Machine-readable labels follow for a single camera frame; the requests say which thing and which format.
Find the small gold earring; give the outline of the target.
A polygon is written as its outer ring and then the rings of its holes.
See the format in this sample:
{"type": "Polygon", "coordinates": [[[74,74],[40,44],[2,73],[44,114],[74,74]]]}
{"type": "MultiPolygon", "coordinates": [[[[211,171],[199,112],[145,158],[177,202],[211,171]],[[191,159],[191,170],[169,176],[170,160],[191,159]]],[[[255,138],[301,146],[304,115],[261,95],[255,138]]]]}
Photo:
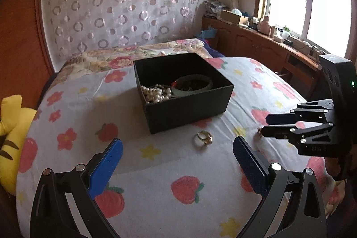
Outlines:
{"type": "Polygon", "coordinates": [[[262,135],[262,127],[259,127],[257,129],[257,133],[256,133],[256,137],[260,140],[262,139],[263,135],[262,135]]]}

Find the jade bangle with red cord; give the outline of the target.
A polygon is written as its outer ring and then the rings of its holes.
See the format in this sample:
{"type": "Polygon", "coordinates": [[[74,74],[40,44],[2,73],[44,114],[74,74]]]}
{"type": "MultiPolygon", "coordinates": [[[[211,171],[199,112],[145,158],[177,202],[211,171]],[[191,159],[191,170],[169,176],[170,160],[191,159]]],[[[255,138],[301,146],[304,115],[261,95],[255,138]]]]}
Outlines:
{"type": "Polygon", "coordinates": [[[194,74],[178,78],[171,84],[171,91],[177,97],[199,94],[212,88],[212,80],[204,75],[194,74]]]}

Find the black cardboard jewelry box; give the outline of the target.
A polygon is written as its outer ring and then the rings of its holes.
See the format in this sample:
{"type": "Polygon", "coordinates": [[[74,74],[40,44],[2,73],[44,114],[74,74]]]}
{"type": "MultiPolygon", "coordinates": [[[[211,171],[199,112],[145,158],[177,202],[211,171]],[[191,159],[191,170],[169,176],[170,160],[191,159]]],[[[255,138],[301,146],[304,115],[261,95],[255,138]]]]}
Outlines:
{"type": "Polygon", "coordinates": [[[234,84],[196,53],[152,57],[133,62],[135,80],[149,131],[163,132],[226,111],[234,84]],[[162,85],[168,100],[148,101],[143,89],[162,85]]]}

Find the wooden side cabinet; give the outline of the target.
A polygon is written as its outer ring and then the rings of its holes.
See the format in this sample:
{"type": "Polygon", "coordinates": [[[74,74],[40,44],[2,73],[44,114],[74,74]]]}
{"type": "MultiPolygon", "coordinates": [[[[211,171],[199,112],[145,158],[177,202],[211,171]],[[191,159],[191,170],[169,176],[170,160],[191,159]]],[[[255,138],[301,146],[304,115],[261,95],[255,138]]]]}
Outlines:
{"type": "Polygon", "coordinates": [[[319,65],[296,49],[233,24],[202,18],[202,29],[217,30],[215,50],[226,57],[249,57],[277,73],[305,99],[316,100],[319,65]]]}

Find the white fruit-print bed sheet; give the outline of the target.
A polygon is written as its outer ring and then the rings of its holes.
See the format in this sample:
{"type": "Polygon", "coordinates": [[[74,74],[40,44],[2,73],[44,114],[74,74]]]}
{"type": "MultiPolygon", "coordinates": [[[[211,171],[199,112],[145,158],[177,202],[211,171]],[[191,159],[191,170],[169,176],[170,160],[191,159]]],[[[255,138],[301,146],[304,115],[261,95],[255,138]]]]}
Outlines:
{"type": "Polygon", "coordinates": [[[260,200],[232,152],[239,135],[287,170],[313,169],[332,214],[345,184],[327,174],[324,160],[301,156],[286,141],[256,137],[266,115],[288,112],[304,98],[256,60],[209,63],[234,84],[226,111],[154,135],[132,66],[87,75],[65,71],[66,80],[57,79],[45,94],[22,151],[16,186],[21,233],[29,235],[42,171],[85,164],[113,138],[122,140],[123,157],[97,203],[122,237],[235,237],[260,200]]]}

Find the pink bottle on sill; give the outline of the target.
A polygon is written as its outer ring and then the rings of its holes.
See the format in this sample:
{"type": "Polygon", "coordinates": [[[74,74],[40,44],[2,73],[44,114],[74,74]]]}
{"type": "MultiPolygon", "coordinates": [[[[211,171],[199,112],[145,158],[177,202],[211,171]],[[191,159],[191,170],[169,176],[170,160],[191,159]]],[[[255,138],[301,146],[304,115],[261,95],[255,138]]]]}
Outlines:
{"type": "Polygon", "coordinates": [[[270,33],[270,24],[269,24],[269,16],[264,15],[264,17],[258,23],[258,31],[266,36],[270,33]]]}

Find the dark blue blanket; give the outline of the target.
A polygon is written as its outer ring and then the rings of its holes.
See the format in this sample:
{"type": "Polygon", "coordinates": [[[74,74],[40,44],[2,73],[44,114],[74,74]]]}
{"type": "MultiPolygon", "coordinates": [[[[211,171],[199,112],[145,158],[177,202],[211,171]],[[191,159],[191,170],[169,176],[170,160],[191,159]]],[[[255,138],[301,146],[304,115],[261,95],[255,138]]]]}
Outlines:
{"type": "Polygon", "coordinates": [[[224,55],[220,52],[218,52],[217,50],[213,49],[212,47],[210,47],[209,43],[207,42],[207,40],[199,38],[199,40],[201,40],[204,43],[204,48],[205,50],[213,57],[213,58],[222,58],[224,57],[224,55]]]}

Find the yellow striped plush toy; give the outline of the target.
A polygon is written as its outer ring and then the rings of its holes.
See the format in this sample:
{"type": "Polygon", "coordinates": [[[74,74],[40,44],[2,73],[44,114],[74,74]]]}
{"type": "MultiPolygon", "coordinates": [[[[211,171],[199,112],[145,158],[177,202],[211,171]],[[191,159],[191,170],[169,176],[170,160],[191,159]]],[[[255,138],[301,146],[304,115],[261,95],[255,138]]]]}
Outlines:
{"type": "Polygon", "coordinates": [[[16,181],[22,148],[36,111],[22,107],[22,97],[12,95],[1,101],[1,185],[11,195],[16,195],[16,181]]]}

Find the cardboard box on cabinet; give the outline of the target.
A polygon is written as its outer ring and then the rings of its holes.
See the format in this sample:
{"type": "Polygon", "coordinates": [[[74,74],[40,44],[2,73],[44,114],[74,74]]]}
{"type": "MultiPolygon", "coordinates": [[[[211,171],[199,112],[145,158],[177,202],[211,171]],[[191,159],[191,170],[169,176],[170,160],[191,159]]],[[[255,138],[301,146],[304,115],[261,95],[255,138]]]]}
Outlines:
{"type": "Polygon", "coordinates": [[[246,24],[249,19],[249,17],[237,15],[237,14],[234,14],[231,11],[227,11],[227,10],[221,11],[220,18],[224,21],[227,21],[227,22],[230,22],[230,23],[236,24],[236,25],[246,24]]]}

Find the floral quilt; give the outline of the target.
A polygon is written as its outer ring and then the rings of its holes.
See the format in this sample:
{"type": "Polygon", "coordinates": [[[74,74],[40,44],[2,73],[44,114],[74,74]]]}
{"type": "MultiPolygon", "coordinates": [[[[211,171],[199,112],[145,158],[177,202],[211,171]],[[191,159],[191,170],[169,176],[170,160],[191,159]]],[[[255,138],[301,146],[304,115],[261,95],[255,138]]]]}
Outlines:
{"type": "Polygon", "coordinates": [[[61,71],[108,71],[131,66],[133,61],[139,59],[185,53],[196,53],[204,59],[212,57],[205,48],[205,42],[199,39],[182,39],[152,45],[85,51],[66,61],[61,71]]]}

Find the wooden headboard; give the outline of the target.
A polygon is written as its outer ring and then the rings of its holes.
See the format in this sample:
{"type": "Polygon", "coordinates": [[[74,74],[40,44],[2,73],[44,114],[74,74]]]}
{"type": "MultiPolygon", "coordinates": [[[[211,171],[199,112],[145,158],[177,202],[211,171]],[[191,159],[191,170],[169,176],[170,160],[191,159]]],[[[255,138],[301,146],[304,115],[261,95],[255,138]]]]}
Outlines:
{"type": "Polygon", "coordinates": [[[19,94],[37,108],[53,74],[41,0],[1,0],[1,98],[19,94]]]}

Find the sheer circle-pattern curtain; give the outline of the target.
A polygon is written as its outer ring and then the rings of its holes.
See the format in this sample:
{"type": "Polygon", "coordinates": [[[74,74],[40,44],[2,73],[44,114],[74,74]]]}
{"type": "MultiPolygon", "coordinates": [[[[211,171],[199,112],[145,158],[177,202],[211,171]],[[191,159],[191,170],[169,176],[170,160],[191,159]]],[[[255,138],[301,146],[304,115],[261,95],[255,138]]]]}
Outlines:
{"type": "Polygon", "coordinates": [[[200,0],[42,0],[51,54],[146,45],[192,34],[200,0]]]}

